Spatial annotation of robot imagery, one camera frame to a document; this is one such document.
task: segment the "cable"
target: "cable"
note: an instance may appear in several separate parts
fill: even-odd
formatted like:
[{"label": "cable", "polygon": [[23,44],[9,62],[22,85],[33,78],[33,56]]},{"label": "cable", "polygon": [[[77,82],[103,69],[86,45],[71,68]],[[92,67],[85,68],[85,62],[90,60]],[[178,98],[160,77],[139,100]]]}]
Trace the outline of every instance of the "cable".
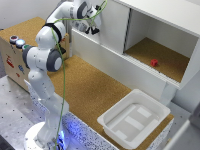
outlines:
[{"label": "cable", "polygon": [[[98,16],[103,10],[104,8],[106,7],[107,5],[107,0],[105,0],[101,6],[99,7],[99,9],[97,10],[96,14],[90,18],[84,18],[84,19],[71,19],[71,18],[63,18],[63,19],[58,19],[56,20],[54,23],[58,22],[58,21],[62,21],[62,20],[75,20],[75,21],[78,21],[78,20],[88,20],[88,19],[93,19],[92,20],[92,24],[94,22],[94,19],[96,18],[96,16]],[[64,101],[65,101],[65,64],[64,64],[64,60],[63,60],[63,56],[62,56],[62,52],[60,50],[60,46],[58,44],[58,41],[56,40],[56,36],[55,36],[55,33],[54,33],[54,30],[53,28],[51,27],[51,31],[52,31],[52,34],[53,34],[53,37],[55,39],[55,42],[56,42],[56,45],[57,45],[57,48],[59,50],[59,53],[61,55],[61,58],[62,58],[62,66],[63,66],[63,75],[64,75],[64,78],[63,78],[63,103],[62,103],[62,108],[61,108],[61,114],[60,114],[60,120],[59,120],[59,125],[58,125],[58,130],[57,130],[57,135],[56,135],[56,141],[55,141],[55,147],[54,147],[54,150],[56,150],[56,146],[57,146],[57,138],[58,138],[58,134],[59,134],[59,130],[60,130],[60,124],[61,124],[61,121],[62,121],[62,114],[63,114],[63,107],[64,107]]]}]

